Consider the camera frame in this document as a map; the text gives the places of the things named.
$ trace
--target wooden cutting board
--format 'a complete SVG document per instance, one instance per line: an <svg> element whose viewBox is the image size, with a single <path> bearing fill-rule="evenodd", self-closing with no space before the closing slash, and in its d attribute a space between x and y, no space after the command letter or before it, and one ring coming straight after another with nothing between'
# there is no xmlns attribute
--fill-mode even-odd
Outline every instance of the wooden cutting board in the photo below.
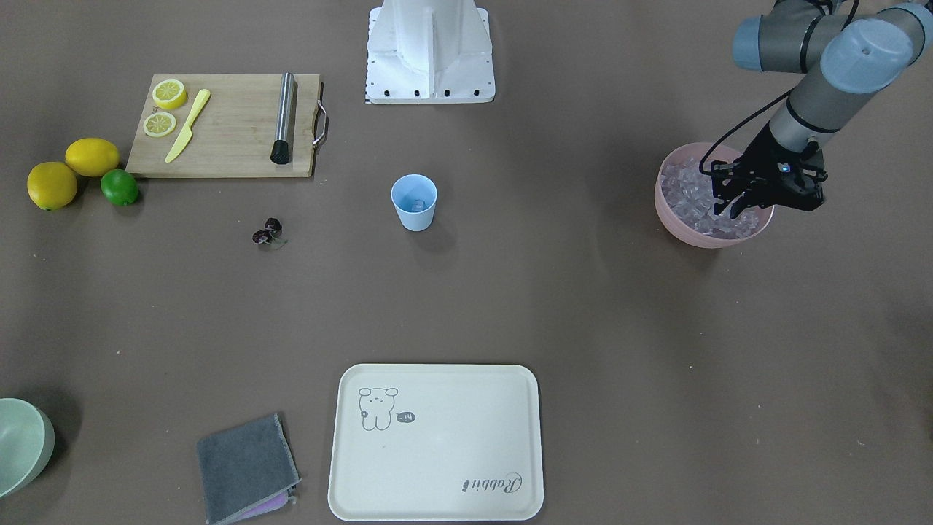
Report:
<svg viewBox="0 0 933 525"><path fill-rule="evenodd" d="M178 109L165 110L152 100L156 84L176 78L185 84L188 101ZM281 75L185 75L152 77L143 113L136 127L126 170L138 177L310 177L314 168L317 102L320 75L295 75L295 140L292 162L269 160L279 110ZM211 99L191 126L193 137L181 155L170 163L165 155L188 117L194 97L211 90ZM169 135L153 138L143 133L143 121L156 111L172 113L177 125Z"/></svg>

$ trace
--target citrus fruit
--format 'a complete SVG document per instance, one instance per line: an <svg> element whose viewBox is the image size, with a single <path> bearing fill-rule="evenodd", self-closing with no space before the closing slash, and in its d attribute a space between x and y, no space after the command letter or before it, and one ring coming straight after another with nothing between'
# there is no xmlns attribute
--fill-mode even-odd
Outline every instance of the citrus fruit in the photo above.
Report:
<svg viewBox="0 0 933 525"><path fill-rule="evenodd" d="M162 111L153 113L143 121L143 133L159 138L171 133L175 127L175 117Z"/></svg>
<svg viewBox="0 0 933 525"><path fill-rule="evenodd" d="M185 84L181 80L169 78L156 84L152 89L152 100L162 109L176 109L183 106L188 100Z"/></svg>
<svg viewBox="0 0 933 525"><path fill-rule="evenodd" d="M101 192L111 203L117 206L128 206L139 196L139 187L136 186L136 179L130 172L112 169L101 178Z"/></svg>
<svg viewBox="0 0 933 525"><path fill-rule="evenodd" d="M102 138L76 140L64 153L64 162L79 175L100 177L119 164L119 151Z"/></svg>
<svg viewBox="0 0 933 525"><path fill-rule="evenodd" d="M26 178L26 190L36 206L51 211L75 198L77 177L65 163L37 164Z"/></svg>

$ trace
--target towel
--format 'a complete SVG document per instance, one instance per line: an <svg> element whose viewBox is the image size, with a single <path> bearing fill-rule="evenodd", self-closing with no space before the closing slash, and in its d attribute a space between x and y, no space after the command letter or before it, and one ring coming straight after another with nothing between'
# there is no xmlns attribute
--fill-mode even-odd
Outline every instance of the towel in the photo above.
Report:
<svg viewBox="0 0 933 525"><path fill-rule="evenodd" d="M209 525L226 525L281 508L300 477L278 414L198 442Z"/></svg>

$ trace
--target lemon slice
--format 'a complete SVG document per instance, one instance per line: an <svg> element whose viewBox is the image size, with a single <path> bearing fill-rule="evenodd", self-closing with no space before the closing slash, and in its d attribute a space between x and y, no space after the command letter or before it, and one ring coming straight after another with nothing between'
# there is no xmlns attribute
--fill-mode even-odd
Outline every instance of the lemon slice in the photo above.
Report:
<svg viewBox="0 0 933 525"><path fill-rule="evenodd" d="M152 89L152 100L156 101L156 106L162 109L176 109L188 101L188 93L181 80L169 78L159 82Z"/></svg>
<svg viewBox="0 0 933 525"><path fill-rule="evenodd" d="M171 133L175 127L175 117L171 113L159 111L143 121L143 133L159 138Z"/></svg>

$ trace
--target bowl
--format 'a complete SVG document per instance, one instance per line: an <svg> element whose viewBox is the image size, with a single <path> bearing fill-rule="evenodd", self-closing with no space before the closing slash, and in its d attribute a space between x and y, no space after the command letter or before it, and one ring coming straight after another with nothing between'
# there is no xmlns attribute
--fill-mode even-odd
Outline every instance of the bowl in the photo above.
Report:
<svg viewBox="0 0 933 525"><path fill-rule="evenodd" d="M29 484L55 448L49 417L21 399L0 399L0 498Z"/></svg>
<svg viewBox="0 0 933 525"><path fill-rule="evenodd" d="M654 185L654 207L658 212L658 218L661 219L661 224L664 225L664 228L666 228L671 235L697 248L725 248L745 242L763 232L771 222L771 217L774 215L774 206L752 208L759 216L759 227L756 228L751 235L740 239L720 239L712 235L701 234L675 215L674 210L668 206L667 200L664 199L664 194L661 192L661 174L664 173L664 168L668 165L686 163L690 158L699 160L712 145L713 143L711 142L693 142L671 151L667 158L664 159L664 162L661 163L661 169L658 170L658 181ZM735 149L719 145L713 150L713 153L710 154L707 162L725 161L730 163L738 159L741 155L742 153L739 153Z"/></svg>

